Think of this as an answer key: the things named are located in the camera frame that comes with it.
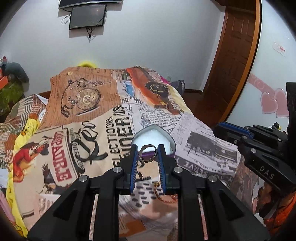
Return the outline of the orange box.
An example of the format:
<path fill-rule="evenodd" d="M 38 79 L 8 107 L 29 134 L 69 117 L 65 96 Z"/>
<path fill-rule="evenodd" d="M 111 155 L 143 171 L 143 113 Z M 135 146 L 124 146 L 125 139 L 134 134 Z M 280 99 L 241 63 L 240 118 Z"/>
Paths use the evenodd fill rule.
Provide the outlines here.
<path fill-rule="evenodd" d="M 4 76 L 3 78 L 1 78 L 0 80 L 0 90 L 3 89 L 6 85 L 8 85 L 9 80 L 7 76 Z"/>

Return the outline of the dark green plush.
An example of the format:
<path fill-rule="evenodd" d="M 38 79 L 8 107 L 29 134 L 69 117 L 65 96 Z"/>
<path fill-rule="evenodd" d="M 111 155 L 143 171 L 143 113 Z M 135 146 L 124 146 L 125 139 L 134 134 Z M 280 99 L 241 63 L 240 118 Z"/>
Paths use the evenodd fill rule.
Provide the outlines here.
<path fill-rule="evenodd" d="M 19 63 L 11 62 L 2 66 L 4 76 L 13 75 L 17 80 L 22 83 L 28 83 L 29 77 Z"/>

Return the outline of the green cloth covered stand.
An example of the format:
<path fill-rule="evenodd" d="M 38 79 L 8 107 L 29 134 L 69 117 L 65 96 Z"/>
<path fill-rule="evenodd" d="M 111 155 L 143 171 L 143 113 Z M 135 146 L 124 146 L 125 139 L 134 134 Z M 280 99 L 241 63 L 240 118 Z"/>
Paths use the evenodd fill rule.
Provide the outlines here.
<path fill-rule="evenodd" d="M 16 104 L 23 97 L 23 85 L 19 81 L 9 82 L 4 88 L 1 89 L 1 115 L 9 113 L 14 104 Z"/>

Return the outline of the small black wall monitor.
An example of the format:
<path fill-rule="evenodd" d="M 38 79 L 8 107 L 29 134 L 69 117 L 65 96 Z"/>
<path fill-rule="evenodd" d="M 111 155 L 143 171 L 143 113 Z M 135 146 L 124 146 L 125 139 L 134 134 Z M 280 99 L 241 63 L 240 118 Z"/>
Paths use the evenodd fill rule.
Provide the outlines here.
<path fill-rule="evenodd" d="M 106 4 L 89 4 L 72 8 L 69 30 L 103 26 L 106 11 Z"/>

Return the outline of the large wall television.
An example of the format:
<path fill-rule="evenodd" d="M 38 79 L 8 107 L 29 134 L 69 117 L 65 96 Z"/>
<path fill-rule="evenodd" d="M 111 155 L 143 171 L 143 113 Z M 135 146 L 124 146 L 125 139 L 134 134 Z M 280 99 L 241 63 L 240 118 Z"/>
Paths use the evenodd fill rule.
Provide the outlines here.
<path fill-rule="evenodd" d="M 83 6 L 86 4 L 121 4 L 123 0 L 59 0 L 58 9 Z"/>

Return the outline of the dark bag on floor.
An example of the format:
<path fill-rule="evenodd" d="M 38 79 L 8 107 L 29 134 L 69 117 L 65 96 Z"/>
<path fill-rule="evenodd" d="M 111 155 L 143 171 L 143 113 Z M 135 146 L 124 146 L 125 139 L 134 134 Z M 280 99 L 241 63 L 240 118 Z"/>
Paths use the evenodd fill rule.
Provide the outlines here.
<path fill-rule="evenodd" d="M 185 92 L 185 82 L 184 80 L 177 80 L 171 82 L 170 85 L 177 90 L 177 92 L 182 96 Z"/>

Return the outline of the white wall switch sticker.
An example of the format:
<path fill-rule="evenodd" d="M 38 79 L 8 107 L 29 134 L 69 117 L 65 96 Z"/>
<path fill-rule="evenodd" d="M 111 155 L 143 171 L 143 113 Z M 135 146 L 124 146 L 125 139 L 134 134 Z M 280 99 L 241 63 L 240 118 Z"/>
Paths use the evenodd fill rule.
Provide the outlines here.
<path fill-rule="evenodd" d="M 280 53 L 282 56 L 286 55 L 286 49 L 282 45 L 280 45 L 280 44 L 278 44 L 276 42 L 273 43 L 273 49 L 276 52 Z"/>

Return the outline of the yellow cloth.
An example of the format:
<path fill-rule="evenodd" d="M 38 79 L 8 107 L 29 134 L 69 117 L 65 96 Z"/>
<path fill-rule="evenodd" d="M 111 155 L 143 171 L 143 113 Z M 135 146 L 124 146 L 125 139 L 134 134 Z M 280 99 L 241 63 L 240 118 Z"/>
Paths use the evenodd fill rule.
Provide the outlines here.
<path fill-rule="evenodd" d="M 24 147 L 25 144 L 31 139 L 33 134 L 37 131 L 40 126 L 40 121 L 35 120 L 33 118 L 29 118 L 26 122 L 21 133 L 16 137 L 15 145 L 13 149 L 13 158 L 15 154 Z M 8 174 L 8 185 L 6 191 L 6 200 L 11 208 L 12 216 L 14 217 L 15 221 L 12 221 L 13 226 L 15 227 L 16 231 L 22 236 L 27 237 L 28 229 L 26 228 L 23 219 L 20 215 L 18 205 L 16 202 L 15 196 L 15 189 L 14 183 L 21 182 L 24 178 L 23 171 L 19 168 L 16 164 L 16 161 L 13 160 L 12 163 L 9 165 L 10 172 Z"/>

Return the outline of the yellow round object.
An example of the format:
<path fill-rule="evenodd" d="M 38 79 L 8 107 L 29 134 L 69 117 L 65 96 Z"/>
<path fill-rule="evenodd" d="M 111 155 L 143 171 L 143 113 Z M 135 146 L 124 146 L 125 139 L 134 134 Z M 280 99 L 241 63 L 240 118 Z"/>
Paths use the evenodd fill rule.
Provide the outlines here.
<path fill-rule="evenodd" d="M 91 61 L 81 61 L 78 64 L 79 67 L 87 67 L 87 68 L 97 68 L 97 65 Z"/>

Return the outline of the brown wooden door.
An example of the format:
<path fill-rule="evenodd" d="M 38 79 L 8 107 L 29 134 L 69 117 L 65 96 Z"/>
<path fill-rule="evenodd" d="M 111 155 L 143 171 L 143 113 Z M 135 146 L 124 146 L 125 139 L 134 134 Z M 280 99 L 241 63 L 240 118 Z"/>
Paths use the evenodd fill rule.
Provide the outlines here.
<path fill-rule="evenodd" d="M 218 1 L 225 7 L 219 44 L 196 116 L 213 127 L 225 121 L 246 83 L 259 40 L 259 1 Z"/>

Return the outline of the newspaper print bedspread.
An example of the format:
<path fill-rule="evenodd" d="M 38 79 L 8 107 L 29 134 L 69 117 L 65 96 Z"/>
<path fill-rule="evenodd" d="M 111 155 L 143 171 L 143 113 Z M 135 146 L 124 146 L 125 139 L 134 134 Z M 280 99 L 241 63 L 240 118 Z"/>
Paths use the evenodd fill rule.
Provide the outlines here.
<path fill-rule="evenodd" d="M 29 118 L 40 121 L 13 158 L 16 137 Z M 14 183 L 16 202 L 28 229 L 80 176 L 103 175 L 128 156 L 132 139 L 156 124 L 176 143 L 179 166 L 206 178 L 214 175 L 242 199 L 247 174 L 236 146 L 214 137 L 184 99 L 158 73 L 142 67 L 69 67 L 51 78 L 51 94 L 18 101 L 1 123 L 1 170 L 13 160 L 24 173 Z"/>

